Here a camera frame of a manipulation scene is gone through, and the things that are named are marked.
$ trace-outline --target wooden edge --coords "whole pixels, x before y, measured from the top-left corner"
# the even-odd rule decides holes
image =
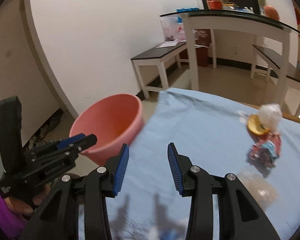
[[[245,105],[245,106],[249,106],[254,109],[260,108],[260,106],[250,105],[250,104],[246,104],[246,103],[242,103],[242,102],[239,102],[239,103],[241,103],[242,105]],[[300,123],[300,118],[297,118],[296,116],[291,115],[291,114],[283,113],[283,118]]]

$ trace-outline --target black bench top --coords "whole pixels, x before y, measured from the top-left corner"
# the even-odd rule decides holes
[[[265,55],[274,65],[277,66],[278,69],[283,66],[283,57],[275,50],[257,45],[253,45],[253,47]],[[291,63],[288,63],[288,74],[286,77],[300,83],[300,71],[297,70]]]
[[[174,51],[175,49],[183,46],[186,44],[186,42],[180,42],[178,45],[173,47],[165,47],[165,48],[152,48],[145,52],[142,52],[141,54],[133,57],[131,60],[137,60],[137,59],[155,59],[155,58],[162,58],[166,54],[169,54],[170,52]]]
[[[189,17],[219,16],[219,17],[231,17],[231,18],[245,19],[245,20],[250,20],[250,21],[254,21],[254,22],[260,22],[260,23],[264,23],[267,25],[271,25],[271,26],[276,27],[281,30],[283,30],[284,27],[286,27],[286,28],[289,28],[300,34],[299,30],[297,30],[297,29],[293,28],[292,26],[287,25],[283,22],[273,20],[271,18],[268,18],[268,17],[260,15],[260,14],[247,13],[247,12],[236,11],[236,10],[194,10],[194,11],[167,13],[167,14],[160,15],[160,17],[178,16],[178,14],[180,14],[180,13],[188,13]]]

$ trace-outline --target orange balloon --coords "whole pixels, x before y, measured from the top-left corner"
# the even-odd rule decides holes
[[[264,13],[267,17],[273,19],[273,20],[280,20],[280,16],[279,13],[277,12],[277,10],[271,6],[271,5],[265,5],[264,6]]]

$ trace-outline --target red box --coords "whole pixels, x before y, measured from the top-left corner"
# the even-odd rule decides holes
[[[206,3],[211,10],[222,10],[221,0],[206,0]]]

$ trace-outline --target paper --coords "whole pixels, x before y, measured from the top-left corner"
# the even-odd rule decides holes
[[[157,46],[157,48],[173,47],[178,45],[178,43],[179,43],[178,41],[167,41]]]

